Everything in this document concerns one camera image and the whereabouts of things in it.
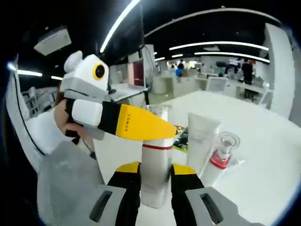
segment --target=red stripe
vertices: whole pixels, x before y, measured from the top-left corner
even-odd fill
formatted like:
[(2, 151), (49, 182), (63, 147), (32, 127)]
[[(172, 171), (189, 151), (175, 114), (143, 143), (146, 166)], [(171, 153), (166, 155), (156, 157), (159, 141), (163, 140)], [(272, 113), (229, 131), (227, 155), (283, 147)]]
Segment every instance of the red stripe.
[(222, 169), (222, 170), (224, 170), (224, 169), (227, 168), (227, 165), (225, 165), (225, 166), (219, 165), (219, 164), (217, 164), (216, 162), (212, 161), (211, 159), (210, 159), (210, 162), (211, 162), (212, 165), (214, 165), (214, 166), (216, 166), (217, 168), (220, 168), (220, 169)]
[(158, 149), (158, 150), (170, 150), (173, 148), (173, 146), (169, 146), (169, 147), (157, 147), (157, 146), (152, 146), (152, 145), (145, 145), (143, 144), (142, 147), (147, 147), (147, 148), (152, 148), (152, 149)]

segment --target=white wall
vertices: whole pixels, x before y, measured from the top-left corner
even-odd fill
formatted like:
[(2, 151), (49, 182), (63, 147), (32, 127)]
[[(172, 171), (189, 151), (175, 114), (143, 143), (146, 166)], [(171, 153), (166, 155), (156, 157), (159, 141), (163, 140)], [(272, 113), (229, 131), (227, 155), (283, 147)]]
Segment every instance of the white wall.
[(261, 77), (266, 83), (268, 83), (270, 85), (270, 89), (274, 87), (274, 74), (270, 72), (269, 65), (256, 61), (255, 74), (256, 77)]
[(156, 68), (155, 65), (155, 55), (154, 55), (154, 46), (153, 45), (145, 45), (141, 52), (143, 57), (143, 68), (144, 68), (144, 76), (146, 77), (146, 81), (148, 81), (149, 77), (152, 77), (151, 72)]
[(289, 120), (301, 127), (301, 51), (297, 45), (293, 49), (293, 59), (295, 67), (295, 90)]
[(127, 59), (128, 59), (129, 63), (135, 62), (135, 61), (139, 60), (139, 53), (135, 52), (131, 55), (128, 55)]
[[(264, 42), (263, 42), (263, 45), (262, 45), (262, 46), (264, 46), (264, 47), (268, 47), (268, 41), (267, 41), (267, 40), (264, 40)], [(267, 55), (268, 53), (269, 53), (268, 51), (261, 49), (261, 50), (260, 50), (260, 53), (259, 53), (259, 57), (261, 57), (261, 58), (265, 58), (265, 57), (266, 57), (266, 55)]]
[(160, 60), (157, 62), (157, 64), (160, 67), (161, 71), (166, 71), (168, 69), (166, 60)]
[(201, 57), (201, 62), (205, 64), (206, 67), (216, 67), (216, 62), (220, 61), (220, 62), (225, 62), (227, 64), (229, 64), (229, 60), (233, 59), (233, 60), (237, 60), (237, 57), (228, 57), (228, 56), (202, 56)]
[(123, 75), (122, 71), (119, 70), (118, 65), (112, 65), (109, 68), (109, 84), (118, 84), (122, 83)]
[(289, 118), (294, 98), (295, 71), (290, 41), (284, 30), (271, 24), (265, 26), (269, 48), (269, 72), (274, 76), (271, 110)]

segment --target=person's hand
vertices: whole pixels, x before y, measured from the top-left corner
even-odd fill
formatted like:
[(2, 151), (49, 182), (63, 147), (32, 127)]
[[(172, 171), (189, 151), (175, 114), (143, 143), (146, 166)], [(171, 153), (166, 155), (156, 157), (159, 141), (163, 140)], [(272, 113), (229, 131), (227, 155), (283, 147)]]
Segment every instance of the person's hand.
[(73, 130), (76, 131), (81, 138), (87, 139), (88, 135), (82, 126), (76, 123), (67, 123), (69, 115), (65, 111), (66, 102), (67, 100), (64, 99), (55, 107), (55, 122), (58, 128), (63, 134), (66, 134), (66, 130)]

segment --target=ceiling light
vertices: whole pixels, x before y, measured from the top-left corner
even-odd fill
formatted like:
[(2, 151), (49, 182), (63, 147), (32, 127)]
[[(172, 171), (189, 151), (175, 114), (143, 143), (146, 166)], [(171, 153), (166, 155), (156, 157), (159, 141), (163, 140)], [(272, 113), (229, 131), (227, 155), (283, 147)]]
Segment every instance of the ceiling light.
[(269, 63), (269, 60), (257, 57), (257, 56), (251, 56), (247, 54), (241, 54), (241, 53), (226, 53), (226, 52), (200, 52), (200, 53), (194, 53), (194, 55), (230, 55), (230, 56), (238, 56), (238, 57), (246, 57), (254, 60), (261, 60), (263, 62)]
[(8, 63), (7, 67), (8, 67), (8, 69), (10, 69), (11, 71), (14, 71), (14, 72), (17, 70), (16, 67), (11, 62)]
[(52, 79), (56, 79), (56, 80), (63, 80), (62, 77), (57, 77), (57, 76), (51, 76)]
[(100, 48), (101, 53), (104, 52), (104, 49), (108, 45), (111, 37), (113, 36), (115, 31), (117, 30), (118, 26), (121, 24), (121, 22), (124, 20), (124, 18), (128, 15), (128, 13), (135, 7), (135, 5), (137, 5), (139, 2), (140, 2), (140, 0), (132, 0), (130, 2), (130, 4), (125, 8), (125, 10), (120, 14), (120, 16), (117, 18), (117, 20), (115, 21), (113, 27), (110, 29), (107, 37), (105, 38), (102, 47)]
[(155, 61), (164, 60), (164, 59), (165, 59), (165, 57), (160, 57), (160, 58), (155, 59)]
[(183, 56), (183, 54), (177, 54), (177, 55), (173, 55), (173, 56), (171, 56), (172, 58), (175, 58), (175, 57), (182, 57)]
[(169, 50), (179, 49), (179, 48), (185, 48), (185, 47), (191, 47), (191, 46), (202, 46), (202, 45), (216, 45), (216, 44), (226, 44), (226, 45), (240, 45), (240, 46), (250, 46), (254, 48), (261, 48), (263, 50), (268, 51), (269, 48), (264, 46), (259, 46), (251, 43), (245, 43), (245, 42), (239, 42), (239, 41), (207, 41), (207, 42), (198, 42), (198, 43), (192, 43), (192, 44), (186, 44), (181, 46), (175, 46), (169, 48)]
[(42, 73), (25, 71), (25, 70), (18, 70), (18, 74), (33, 75), (33, 76), (38, 76), (38, 77), (41, 77), (43, 75)]
[(213, 47), (206, 47), (204, 48), (204, 50), (207, 50), (207, 51), (220, 51), (220, 49), (217, 47), (217, 46), (213, 46)]

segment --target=black eye camera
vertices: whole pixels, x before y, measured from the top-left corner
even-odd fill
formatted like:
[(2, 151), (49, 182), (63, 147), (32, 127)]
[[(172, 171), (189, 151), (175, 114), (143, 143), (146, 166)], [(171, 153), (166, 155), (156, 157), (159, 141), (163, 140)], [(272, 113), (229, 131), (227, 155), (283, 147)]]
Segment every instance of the black eye camera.
[(98, 66), (95, 68), (95, 76), (96, 76), (98, 79), (101, 79), (101, 78), (104, 76), (104, 66), (98, 65)]

